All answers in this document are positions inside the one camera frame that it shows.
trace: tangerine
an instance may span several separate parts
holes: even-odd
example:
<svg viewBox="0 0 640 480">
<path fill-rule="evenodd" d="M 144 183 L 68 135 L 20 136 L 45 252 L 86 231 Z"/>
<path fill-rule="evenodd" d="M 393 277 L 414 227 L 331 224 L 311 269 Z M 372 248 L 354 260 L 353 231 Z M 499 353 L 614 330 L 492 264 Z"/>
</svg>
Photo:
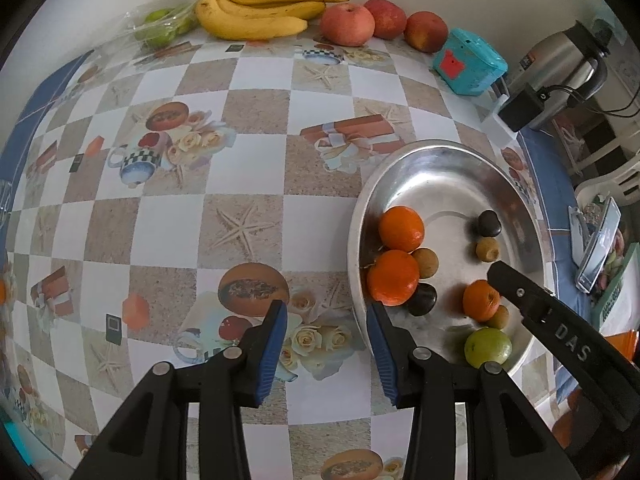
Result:
<svg viewBox="0 0 640 480">
<path fill-rule="evenodd" d="M 413 209 L 397 205 L 382 214 L 378 233 L 382 243 L 389 249 L 410 253 L 420 247 L 424 240 L 424 223 Z"/>
<path fill-rule="evenodd" d="M 391 249 L 380 254 L 367 272 L 367 288 L 383 305 L 400 306 L 415 292 L 419 278 L 418 262 L 409 253 Z"/>
<path fill-rule="evenodd" d="M 475 280 L 466 286 L 462 295 L 465 314 L 480 323 L 489 321 L 498 310 L 500 293 L 487 280 Z"/>
</svg>

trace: black fruit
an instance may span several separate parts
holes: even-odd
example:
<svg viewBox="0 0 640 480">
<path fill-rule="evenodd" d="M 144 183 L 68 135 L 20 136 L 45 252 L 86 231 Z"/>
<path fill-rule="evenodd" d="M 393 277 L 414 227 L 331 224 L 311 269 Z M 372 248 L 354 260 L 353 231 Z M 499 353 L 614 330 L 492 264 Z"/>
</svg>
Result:
<svg viewBox="0 0 640 480">
<path fill-rule="evenodd" d="M 487 209 L 482 211 L 476 223 L 476 230 L 480 236 L 485 238 L 495 238 L 502 231 L 502 224 L 495 211 Z"/>
<path fill-rule="evenodd" d="M 438 301 L 438 293 L 433 285 L 418 283 L 418 288 L 406 302 L 406 307 L 412 316 L 424 316 L 430 313 L 436 301 Z"/>
</svg>

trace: blue gripper pad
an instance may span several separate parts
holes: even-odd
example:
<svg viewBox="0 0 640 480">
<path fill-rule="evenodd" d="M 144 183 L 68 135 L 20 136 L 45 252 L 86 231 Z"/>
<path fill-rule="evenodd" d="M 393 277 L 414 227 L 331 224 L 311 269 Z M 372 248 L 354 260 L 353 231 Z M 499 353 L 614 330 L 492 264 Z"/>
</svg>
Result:
<svg viewBox="0 0 640 480">
<path fill-rule="evenodd" d="M 258 383 L 255 389 L 255 400 L 260 405 L 264 402 L 271 392 L 273 377 L 278 366 L 284 335 L 287 332 L 287 307 L 284 303 L 280 304 L 276 321 L 273 324 L 267 345 L 262 353 L 262 359 L 258 366 Z"/>
<path fill-rule="evenodd" d="M 391 404 L 395 406 L 398 400 L 398 371 L 391 357 L 391 350 L 382 332 L 382 327 L 378 322 L 378 317 L 370 305 L 367 307 L 367 333 L 369 333 L 373 357 L 376 359 L 382 390 Z"/>
</svg>

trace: stainless steel plate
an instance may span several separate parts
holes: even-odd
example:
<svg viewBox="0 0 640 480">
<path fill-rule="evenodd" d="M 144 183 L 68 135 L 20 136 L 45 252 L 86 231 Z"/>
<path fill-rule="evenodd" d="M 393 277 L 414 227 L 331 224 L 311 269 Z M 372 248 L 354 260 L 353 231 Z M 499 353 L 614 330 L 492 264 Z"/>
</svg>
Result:
<svg viewBox="0 0 640 480">
<path fill-rule="evenodd" d="M 544 286 L 544 262 L 537 224 L 508 177 L 472 149 L 446 140 L 414 142 L 389 155 L 364 185 L 353 212 L 348 241 L 348 272 L 354 313 L 369 345 L 366 304 L 371 301 L 364 267 L 382 251 L 378 219 L 395 205 L 415 209 L 425 225 L 422 244 L 435 251 L 438 272 L 425 280 L 438 291 L 434 309 L 422 317 L 403 307 L 387 308 L 395 326 L 408 329 L 416 343 L 436 351 L 451 363 L 465 362 L 464 343 L 480 325 L 462 312 L 462 293 L 473 280 L 485 279 L 489 264 L 475 256 L 472 221 L 493 209 L 502 222 L 500 259 Z M 532 343 L 517 309 L 505 332 L 513 352 L 504 368 L 520 367 Z"/>
</svg>

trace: silver rivet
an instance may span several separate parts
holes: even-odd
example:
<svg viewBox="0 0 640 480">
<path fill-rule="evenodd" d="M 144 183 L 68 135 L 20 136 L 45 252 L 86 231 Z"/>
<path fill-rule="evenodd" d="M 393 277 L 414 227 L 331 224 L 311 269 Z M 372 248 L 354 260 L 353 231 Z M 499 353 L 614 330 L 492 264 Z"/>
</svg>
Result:
<svg viewBox="0 0 640 480">
<path fill-rule="evenodd" d="M 242 349 L 239 346 L 230 346 L 225 348 L 222 355 L 227 359 L 238 359 L 242 355 Z"/>
<path fill-rule="evenodd" d="M 502 367 L 495 361 L 487 361 L 484 363 L 484 369 L 491 375 L 497 375 L 502 371 Z"/>
<path fill-rule="evenodd" d="M 171 370 L 171 365 L 167 361 L 160 361 L 159 363 L 154 364 L 152 370 L 156 375 L 165 375 L 169 370 Z"/>
<path fill-rule="evenodd" d="M 431 358 L 431 350 L 424 346 L 418 346 L 418 348 L 414 348 L 414 357 L 420 361 L 426 361 Z"/>
</svg>

